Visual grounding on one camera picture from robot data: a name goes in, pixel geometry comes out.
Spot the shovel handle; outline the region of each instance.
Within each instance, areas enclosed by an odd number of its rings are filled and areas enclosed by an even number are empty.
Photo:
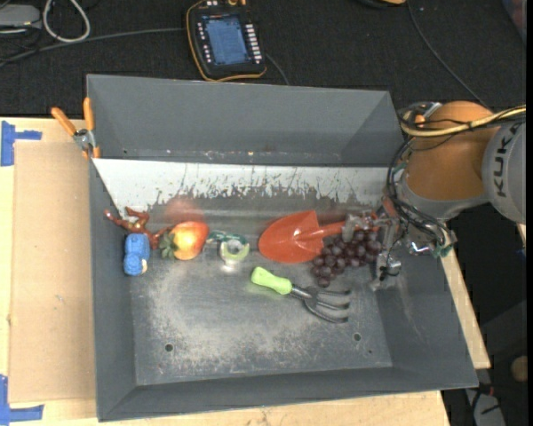
[[[281,295],[288,295],[292,291],[292,282],[290,280],[276,276],[260,266],[252,271],[251,281],[259,286],[271,288]]]

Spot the gray bin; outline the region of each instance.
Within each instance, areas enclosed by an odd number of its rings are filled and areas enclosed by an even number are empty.
[[[395,252],[394,287],[348,269],[349,321],[251,283],[255,266],[315,283],[309,264],[257,251],[270,222],[313,209],[320,224],[377,207],[402,142],[386,91],[89,75],[102,158],[90,164],[98,417],[102,421],[283,405],[478,384],[439,260]],[[151,230],[199,213],[244,234],[227,271],[214,245],[191,261],[123,273],[122,228],[103,216],[150,213]]]

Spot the toy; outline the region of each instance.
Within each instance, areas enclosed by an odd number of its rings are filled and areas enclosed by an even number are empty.
[[[135,211],[131,209],[130,207],[125,207],[126,213],[131,217],[136,217],[136,221],[127,220],[127,219],[118,219],[117,217],[114,217],[113,214],[105,210],[105,216],[110,219],[113,223],[116,225],[120,225],[124,229],[126,229],[130,233],[144,233],[148,237],[148,241],[150,243],[151,249],[158,249],[158,244],[160,242],[160,237],[168,232],[171,229],[171,226],[164,227],[163,229],[160,229],[156,233],[151,233],[147,228],[146,224],[148,220],[150,219],[150,215],[146,212],[141,211]]]
[[[145,233],[130,233],[124,241],[124,272],[139,276],[146,272],[150,258],[150,242]]]

